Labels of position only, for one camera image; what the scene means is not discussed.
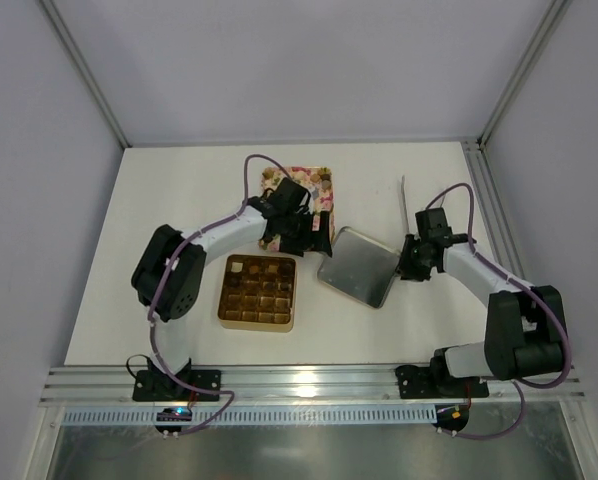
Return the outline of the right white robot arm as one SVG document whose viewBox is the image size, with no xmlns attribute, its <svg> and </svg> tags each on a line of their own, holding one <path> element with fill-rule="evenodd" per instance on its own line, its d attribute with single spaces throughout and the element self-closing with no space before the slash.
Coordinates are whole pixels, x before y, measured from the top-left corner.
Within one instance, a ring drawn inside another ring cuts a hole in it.
<svg viewBox="0 0 598 480">
<path fill-rule="evenodd" d="M 461 283 L 486 308 L 484 340 L 437 349 L 430 359 L 432 384 L 445 396 L 481 379 L 524 380 L 566 375 L 571 366 L 560 293 L 534 286 L 492 263 L 471 237 L 455 233 L 442 208 L 415 214 L 417 233 L 405 237 L 396 273 L 429 281 L 433 272 Z"/>
</svg>

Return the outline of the metal tongs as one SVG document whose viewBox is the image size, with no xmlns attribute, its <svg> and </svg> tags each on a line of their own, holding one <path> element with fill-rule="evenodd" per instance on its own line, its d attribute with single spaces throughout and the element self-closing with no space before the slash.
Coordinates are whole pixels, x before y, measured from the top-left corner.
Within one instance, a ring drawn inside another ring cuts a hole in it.
<svg viewBox="0 0 598 480">
<path fill-rule="evenodd" d="M 400 179 L 399 200 L 400 200 L 400 208 L 401 208 L 402 224 L 403 224 L 404 234 L 408 235 L 408 234 L 410 234 L 410 223 L 409 223 L 409 214 L 408 214 L 408 205 L 407 205 L 406 177 L 405 177 L 405 175 L 402 175 L 401 179 Z"/>
</svg>

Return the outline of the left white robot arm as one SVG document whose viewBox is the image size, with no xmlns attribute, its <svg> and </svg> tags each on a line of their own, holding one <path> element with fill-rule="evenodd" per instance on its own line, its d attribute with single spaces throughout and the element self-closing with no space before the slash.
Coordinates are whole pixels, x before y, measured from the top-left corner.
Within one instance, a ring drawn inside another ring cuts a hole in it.
<svg viewBox="0 0 598 480">
<path fill-rule="evenodd" d="M 288 177 L 259 196 L 246 194 L 236 212 L 188 232 L 157 228 L 131 276 L 147 308 L 151 362 L 174 377 L 190 364 L 182 344 L 182 318 L 199 296 L 205 267 L 251 243 L 302 257 L 332 255 L 333 203 Z"/>
</svg>

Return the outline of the silver tin lid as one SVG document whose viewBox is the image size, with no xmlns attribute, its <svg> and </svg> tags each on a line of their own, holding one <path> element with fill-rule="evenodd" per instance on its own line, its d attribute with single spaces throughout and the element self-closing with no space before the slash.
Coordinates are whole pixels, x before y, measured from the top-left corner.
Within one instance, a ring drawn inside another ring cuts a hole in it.
<svg viewBox="0 0 598 480">
<path fill-rule="evenodd" d="M 353 229 L 335 236 L 332 255 L 323 258 L 317 279 L 373 309 L 380 309 L 396 276 L 400 252 Z"/>
</svg>

